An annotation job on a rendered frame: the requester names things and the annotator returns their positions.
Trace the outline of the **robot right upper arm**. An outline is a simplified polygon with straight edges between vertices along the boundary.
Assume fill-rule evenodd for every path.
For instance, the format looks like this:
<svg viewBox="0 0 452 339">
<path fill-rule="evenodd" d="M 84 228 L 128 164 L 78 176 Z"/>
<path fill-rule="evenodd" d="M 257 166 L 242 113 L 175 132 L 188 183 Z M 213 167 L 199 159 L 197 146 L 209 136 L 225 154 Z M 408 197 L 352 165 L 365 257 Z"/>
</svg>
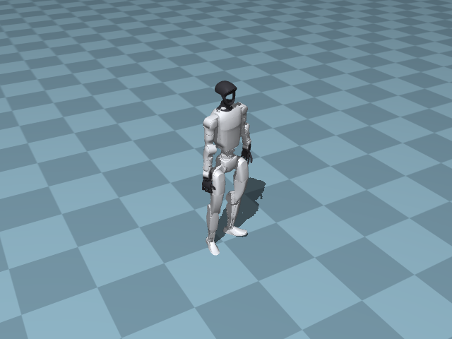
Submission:
<svg viewBox="0 0 452 339">
<path fill-rule="evenodd" d="M 205 146 L 209 149 L 209 155 L 214 155 L 217 152 L 216 145 L 213 145 L 213 140 L 215 136 L 215 129 L 218 126 L 218 116 L 212 114 L 206 117 L 203 121 L 204 127 L 204 141 Z"/>
</svg>

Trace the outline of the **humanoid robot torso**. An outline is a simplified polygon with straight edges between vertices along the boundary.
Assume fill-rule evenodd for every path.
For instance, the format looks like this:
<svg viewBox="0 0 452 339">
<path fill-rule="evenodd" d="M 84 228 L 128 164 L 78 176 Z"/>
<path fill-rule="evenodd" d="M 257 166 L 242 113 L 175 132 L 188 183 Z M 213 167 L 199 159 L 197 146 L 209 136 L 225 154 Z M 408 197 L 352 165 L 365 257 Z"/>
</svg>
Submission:
<svg viewBox="0 0 452 339">
<path fill-rule="evenodd" d="M 231 105 L 230 105 L 231 107 Z M 233 153 L 239 145 L 242 130 L 242 110 L 235 103 L 232 104 L 229 112 L 221 111 L 226 109 L 215 108 L 211 114 L 218 116 L 218 126 L 215 129 L 213 142 L 216 148 L 221 149 L 221 154 L 216 157 L 216 165 L 222 165 L 222 172 L 230 172 L 237 166 L 237 156 Z"/>
</svg>

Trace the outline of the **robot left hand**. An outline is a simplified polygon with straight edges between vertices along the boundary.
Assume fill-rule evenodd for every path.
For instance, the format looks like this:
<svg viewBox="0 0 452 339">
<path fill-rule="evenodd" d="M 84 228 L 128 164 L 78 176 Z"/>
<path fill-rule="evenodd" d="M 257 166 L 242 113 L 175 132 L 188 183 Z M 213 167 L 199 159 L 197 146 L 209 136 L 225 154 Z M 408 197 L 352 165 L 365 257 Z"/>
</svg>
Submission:
<svg viewBox="0 0 452 339">
<path fill-rule="evenodd" d="M 242 154 L 241 154 L 241 157 L 243 157 L 246 161 L 247 161 L 247 158 L 248 158 L 248 164 L 249 164 L 249 159 L 251 159 L 251 163 L 252 163 L 252 161 L 253 161 L 253 159 L 252 159 L 252 155 L 251 155 L 251 152 L 250 152 L 250 150 L 251 150 L 251 144 L 249 144 L 249 148 L 248 148 L 248 150 L 247 149 L 244 149 L 243 147 L 242 147 Z"/>
</svg>

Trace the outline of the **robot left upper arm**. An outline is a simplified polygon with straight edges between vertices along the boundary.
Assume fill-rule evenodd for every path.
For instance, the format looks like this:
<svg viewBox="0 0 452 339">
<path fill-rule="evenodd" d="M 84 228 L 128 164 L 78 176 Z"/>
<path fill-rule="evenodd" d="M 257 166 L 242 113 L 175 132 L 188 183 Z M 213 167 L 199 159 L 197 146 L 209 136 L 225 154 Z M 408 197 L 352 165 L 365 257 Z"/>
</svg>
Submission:
<svg viewBox="0 0 452 339">
<path fill-rule="evenodd" d="M 248 107 L 240 102 L 235 103 L 236 105 L 240 106 L 241 110 L 242 110 L 242 130 L 241 133 L 242 134 L 247 134 L 249 132 L 249 127 L 250 125 L 248 123 L 246 123 L 246 113 L 248 110 Z"/>
</svg>

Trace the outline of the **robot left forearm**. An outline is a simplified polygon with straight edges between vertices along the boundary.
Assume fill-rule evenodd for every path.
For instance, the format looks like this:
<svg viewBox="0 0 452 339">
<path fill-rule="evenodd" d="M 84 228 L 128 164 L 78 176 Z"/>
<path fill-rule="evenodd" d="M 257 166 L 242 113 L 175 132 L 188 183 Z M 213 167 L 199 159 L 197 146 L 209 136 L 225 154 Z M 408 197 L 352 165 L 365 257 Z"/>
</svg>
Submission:
<svg viewBox="0 0 452 339">
<path fill-rule="evenodd" d="M 241 137 L 242 137 L 243 148 L 248 150 L 249 144 L 251 144 L 250 133 L 249 132 L 247 134 L 241 133 Z"/>
</svg>

